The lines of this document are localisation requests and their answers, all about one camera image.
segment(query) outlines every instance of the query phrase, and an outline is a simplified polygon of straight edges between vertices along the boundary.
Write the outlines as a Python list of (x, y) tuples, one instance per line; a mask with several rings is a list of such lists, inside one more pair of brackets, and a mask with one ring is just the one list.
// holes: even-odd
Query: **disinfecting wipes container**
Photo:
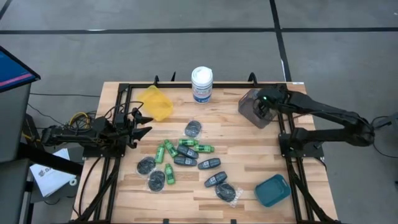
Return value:
[(213, 88), (213, 72), (208, 67), (197, 67), (192, 71), (193, 99), (197, 103), (207, 103)]

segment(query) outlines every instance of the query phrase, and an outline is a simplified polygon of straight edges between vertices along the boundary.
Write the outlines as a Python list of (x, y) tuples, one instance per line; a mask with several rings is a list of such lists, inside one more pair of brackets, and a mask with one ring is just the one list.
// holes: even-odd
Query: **yellow cable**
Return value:
[(86, 119), (87, 119), (86, 128), (88, 128), (88, 125), (89, 125), (89, 123), (90, 123), (90, 118), (89, 118), (88, 115), (87, 115), (86, 113), (84, 113), (84, 112), (77, 112), (77, 113), (75, 113), (75, 115), (73, 115), (73, 117), (70, 119), (69, 125), (72, 125), (73, 120), (74, 120), (78, 115), (81, 115), (81, 114), (84, 115), (84, 116), (86, 117)]
[(32, 140), (32, 137), (30, 137), (30, 136), (28, 136), (28, 135), (26, 135), (26, 134), (24, 134), (24, 133), (22, 133), (22, 135), (25, 137), (25, 138), (27, 138), (27, 139), (29, 139), (29, 140)]

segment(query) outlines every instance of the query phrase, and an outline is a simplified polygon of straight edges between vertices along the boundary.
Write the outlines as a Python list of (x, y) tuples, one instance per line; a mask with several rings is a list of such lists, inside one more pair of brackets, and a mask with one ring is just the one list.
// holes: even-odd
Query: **small green bottle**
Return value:
[(164, 145), (161, 144), (156, 150), (155, 162), (161, 164), (164, 157)]
[(178, 155), (177, 150), (175, 150), (173, 144), (168, 139), (166, 139), (164, 141), (164, 146), (166, 147), (166, 149), (170, 153), (170, 156), (175, 157), (176, 155)]
[(199, 142), (194, 139), (180, 139), (178, 140), (178, 144), (182, 146), (194, 146), (196, 144), (199, 144)]
[(174, 184), (175, 183), (174, 173), (173, 173), (173, 168), (170, 164), (166, 164), (164, 172), (166, 173), (167, 184)]
[(195, 152), (211, 153), (211, 152), (214, 152), (214, 147), (213, 146), (205, 146), (205, 145), (195, 145), (193, 147), (193, 150), (195, 150)]

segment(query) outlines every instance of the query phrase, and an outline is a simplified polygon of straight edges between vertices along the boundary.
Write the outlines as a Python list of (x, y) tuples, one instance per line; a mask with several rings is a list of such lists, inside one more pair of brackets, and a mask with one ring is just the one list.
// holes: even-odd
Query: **computer screen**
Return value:
[(39, 80), (40, 76), (0, 47), (0, 92)]

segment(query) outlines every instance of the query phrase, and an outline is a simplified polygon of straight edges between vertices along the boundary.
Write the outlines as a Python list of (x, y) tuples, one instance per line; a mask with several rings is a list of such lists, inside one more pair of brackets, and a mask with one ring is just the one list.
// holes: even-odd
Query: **teal plastic box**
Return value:
[(256, 186), (254, 194), (257, 200), (265, 207), (271, 207), (288, 197), (291, 193), (290, 186), (284, 177), (277, 174)]

